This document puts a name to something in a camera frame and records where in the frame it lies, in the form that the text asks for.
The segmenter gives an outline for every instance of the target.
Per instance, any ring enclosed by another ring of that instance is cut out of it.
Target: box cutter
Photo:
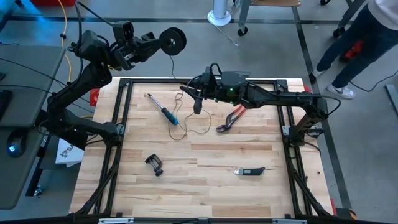
[[[234,174],[236,175],[261,175],[264,170],[266,168],[265,167],[261,167],[261,168],[254,168],[254,169],[237,169],[234,171]]]

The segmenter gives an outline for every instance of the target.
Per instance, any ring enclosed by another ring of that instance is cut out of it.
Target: black desk
[[[57,73],[64,53],[65,49],[61,47],[0,46],[0,58],[33,68],[50,77],[54,77]],[[0,81],[0,89],[12,90],[14,93],[12,102],[0,121],[0,209],[12,209],[18,202],[43,139],[43,135],[32,126],[43,107],[47,93],[1,85],[33,86],[49,91],[53,80],[2,60],[0,60],[0,72],[7,73],[7,77]],[[27,136],[26,152],[21,157],[12,158],[6,152],[6,141],[9,133],[16,127],[27,127],[30,131]]]

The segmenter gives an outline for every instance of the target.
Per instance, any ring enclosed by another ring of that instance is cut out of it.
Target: person's leg
[[[373,24],[373,20],[376,19],[371,15],[368,5],[366,5],[358,14],[353,25],[323,54],[323,57],[317,65],[317,71],[328,70],[331,63],[339,55],[352,47],[354,43],[361,39],[366,33],[372,32],[371,24]]]
[[[379,23],[377,29],[366,37],[359,55],[345,66],[327,89],[342,97],[353,98],[355,93],[345,87],[348,82],[397,44],[398,31],[390,30]]]

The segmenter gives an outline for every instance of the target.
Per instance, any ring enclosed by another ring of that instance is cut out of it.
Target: gray floor
[[[179,18],[204,19],[212,8],[212,0],[118,0],[117,5],[109,0],[82,1],[104,17],[133,18]],[[332,1],[327,6],[320,6],[318,1],[303,0],[298,8],[301,19],[305,20],[340,20],[345,10],[346,1]],[[58,7],[36,9],[26,3],[25,9],[14,15],[44,15],[63,17]],[[76,17],[73,8],[67,9],[68,17]],[[82,16],[89,16],[82,9]],[[284,7],[251,7],[248,19],[284,19],[292,20],[291,8]],[[59,33],[63,22],[9,21],[0,33],[1,42],[17,42],[27,45],[60,45]],[[309,84],[308,72],[300,46],[295,24],[247,24],[248,34],[239,37],[236,34],[237,24],[222,27],[223,32],[239,44],[234,46],[225,36],[209,23],[134,23],[137,35],[153,31],[159,35],[168,27],[179,27],[186,33],[186,49],[175,60],[175,74],[178,77],[192,77],[201,74],[212,62],[218,62],[223,70],[249,70],[252,77],[270,78],[303,78]],[[77,40],[77,23],[68,22],[65,45]],[[316,64],[326,48],[333,42],[330,38],[335,25],[303,25],[308,51],[313,64]],[[83,23],[83,30],[91,29],[106,38],[113,40],[113,33],[106,24],[98,22]],[[76,77],[79,60],[70,52],[67,53],[73,65],[73,76]],[[398,48],[392,49],[385,56],[367,68],[354,82],[371,88],[378,80],[391,75],[397,70],[396,57]],[[343,67],[336,62],[333,67],[318,79],[321,93]],[[128,72],[113,72],[114,76],[147,76],[169,77],[171,61],[162,52],[158,52],[146,63]],[[62,62],[57,78],[66,81],[68,67]],[[357,97],[343,101],[341,108],[334,113],[329,124],[336,145],[341,168],[343,170],[349,197],[358,218],[380,222],[395,223],[398,220],[398,173],[395,161],[398,160],[397,130],[398,116],[392,109],[388,96],[383,89],[385,84],[398,86],[398,76],[382,82],[371,93],[357,90]],[[71,106],[78,115],[88,114]],[[322,161],[331,197],[337,207],[341,205],[335,176],[325,140],[320,138]],[[46,172],[40,181],[46,191],[40,198],[21,197],[18,206],[11,211],[0,211],[0,220],[16,218],[49,217],[67,214],[73,193],[78,169],[56,170]]]

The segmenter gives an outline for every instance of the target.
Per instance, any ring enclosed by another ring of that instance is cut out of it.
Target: white sneaker
[[[312,75],[313,75],[314,77],[319,77],[319,76],[322,75],[322,73],[325,72],[325,71],[318,71],[317,68],[314,68],[313,71],[312,71]]]
[[[326,89],[329,90],[331,93],[334,93],[335,95],[346,99],[352,99],[355,97],[355,92],[346,86],[343,88],[335,88],[332,84],[330,84]]]

